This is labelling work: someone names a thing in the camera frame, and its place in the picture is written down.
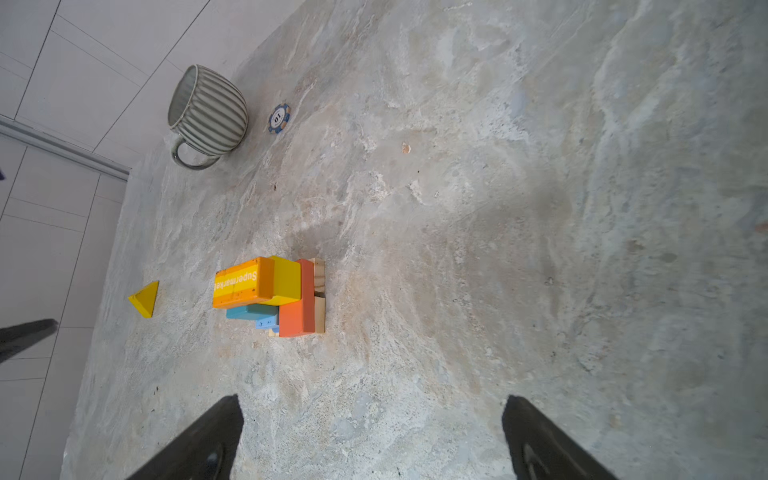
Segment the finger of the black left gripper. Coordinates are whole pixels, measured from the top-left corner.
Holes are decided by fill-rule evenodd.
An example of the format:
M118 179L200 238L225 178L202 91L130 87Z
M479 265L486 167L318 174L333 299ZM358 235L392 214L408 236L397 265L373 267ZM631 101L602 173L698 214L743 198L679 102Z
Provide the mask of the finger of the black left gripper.
M0 329L0 363L53 335L59 323L41 319Z

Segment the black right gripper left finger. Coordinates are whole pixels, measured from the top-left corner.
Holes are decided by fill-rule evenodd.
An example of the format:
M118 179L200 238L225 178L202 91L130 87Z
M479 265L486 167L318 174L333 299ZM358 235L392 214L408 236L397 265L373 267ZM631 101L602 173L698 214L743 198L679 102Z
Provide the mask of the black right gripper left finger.
M243 425L238 396L225 396L129 479L229 479Z

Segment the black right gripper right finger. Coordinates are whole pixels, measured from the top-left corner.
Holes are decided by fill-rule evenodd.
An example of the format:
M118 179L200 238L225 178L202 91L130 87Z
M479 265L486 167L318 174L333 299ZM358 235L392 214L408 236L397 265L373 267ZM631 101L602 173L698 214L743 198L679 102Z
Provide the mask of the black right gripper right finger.
M502 428L518 479L617 479L522 396L508 397Z

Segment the yellow wedge block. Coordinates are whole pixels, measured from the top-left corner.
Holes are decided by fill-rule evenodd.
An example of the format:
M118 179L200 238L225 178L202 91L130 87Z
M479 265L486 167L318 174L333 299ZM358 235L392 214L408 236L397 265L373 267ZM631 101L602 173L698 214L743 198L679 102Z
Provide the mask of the yellow wedge block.
M128 297L129 302L143 318L151 318L156 304L159 282L154 281Z

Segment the light blue rectangular block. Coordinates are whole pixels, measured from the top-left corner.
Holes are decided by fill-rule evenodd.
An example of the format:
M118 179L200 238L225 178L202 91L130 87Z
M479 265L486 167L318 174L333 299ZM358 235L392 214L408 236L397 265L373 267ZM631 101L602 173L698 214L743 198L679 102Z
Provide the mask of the light blue rectangular block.
M269 336L279 335L279 315L270 315L255 321L255 327L266 330Z

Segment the teal cube block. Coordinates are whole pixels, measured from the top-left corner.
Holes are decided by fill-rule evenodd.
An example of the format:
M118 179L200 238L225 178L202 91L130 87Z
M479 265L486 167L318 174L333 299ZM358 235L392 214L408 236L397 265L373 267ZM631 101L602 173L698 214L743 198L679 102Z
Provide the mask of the teal cube block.
M276 318L279 313L278 306L251 304L226 310L227 319L266 321Z

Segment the orange-red rectangular block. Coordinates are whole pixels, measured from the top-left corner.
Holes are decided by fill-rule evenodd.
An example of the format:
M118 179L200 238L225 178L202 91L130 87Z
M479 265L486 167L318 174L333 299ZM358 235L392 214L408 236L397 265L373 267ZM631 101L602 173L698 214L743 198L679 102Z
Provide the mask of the orange-red rectangular block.
M279 307L278 335L280 338L292 338L316 332L314 264L306 259L300 259L298 263L301 266L301 299Z

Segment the orange Supermarket block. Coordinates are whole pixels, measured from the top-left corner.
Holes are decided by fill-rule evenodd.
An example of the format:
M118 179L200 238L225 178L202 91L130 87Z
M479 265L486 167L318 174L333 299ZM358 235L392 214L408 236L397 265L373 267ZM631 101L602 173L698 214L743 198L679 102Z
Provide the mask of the orange Supermarket block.
M275 262L257 257L221 270L214 279L212 306L230 309L264 303L274 296Z

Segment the yellow cube block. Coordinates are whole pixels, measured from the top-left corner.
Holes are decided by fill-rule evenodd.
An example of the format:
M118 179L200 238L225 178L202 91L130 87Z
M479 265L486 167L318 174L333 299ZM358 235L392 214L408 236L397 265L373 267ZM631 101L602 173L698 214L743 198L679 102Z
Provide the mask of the yellow cube block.
M298 302L302 298L301 264L278 256L271 256L273 269L273 296L265 305L281 306Z

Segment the plain wood grooved block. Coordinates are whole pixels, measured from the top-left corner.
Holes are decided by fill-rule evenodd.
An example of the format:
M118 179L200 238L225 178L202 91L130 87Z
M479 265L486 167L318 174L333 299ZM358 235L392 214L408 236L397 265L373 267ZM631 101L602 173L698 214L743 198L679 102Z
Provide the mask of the plain wood grooved block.
M313 290L314 293L319 296L320 294L324 294L326 291L325 261L320 258L312 258L311 263L313 264L314 273Z

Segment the striped ceramic mug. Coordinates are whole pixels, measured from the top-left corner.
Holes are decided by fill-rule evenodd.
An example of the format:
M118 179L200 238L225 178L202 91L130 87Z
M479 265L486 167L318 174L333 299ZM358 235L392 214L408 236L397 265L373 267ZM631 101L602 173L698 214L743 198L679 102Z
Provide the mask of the striped ceramic mug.
M191 65L178 82L169 104L167 123L177 139L170 147L174 163L201 171L243 141L249 125L244 96L227 78L199 64ZM185 144L204 155L201 164L188 164L179 155Z

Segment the blue poker chip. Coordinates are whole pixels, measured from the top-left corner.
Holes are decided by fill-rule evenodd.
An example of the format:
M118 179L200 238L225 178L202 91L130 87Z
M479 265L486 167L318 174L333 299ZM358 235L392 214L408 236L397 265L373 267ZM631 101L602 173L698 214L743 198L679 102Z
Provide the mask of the blue poker chip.
M291 107L288 104L281 104L275 107L268 120L268 130L270 133L279 134L287 126L291 118Z

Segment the left corner frame post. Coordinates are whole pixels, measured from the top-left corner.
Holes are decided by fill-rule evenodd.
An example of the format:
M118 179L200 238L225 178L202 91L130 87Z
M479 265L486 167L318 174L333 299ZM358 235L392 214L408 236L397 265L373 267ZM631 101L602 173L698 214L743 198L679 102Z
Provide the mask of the left corner frame post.
M1 134L30 147L57 155L80 166L127 181L130 170L117 162L87 151L44 132L1 116Z

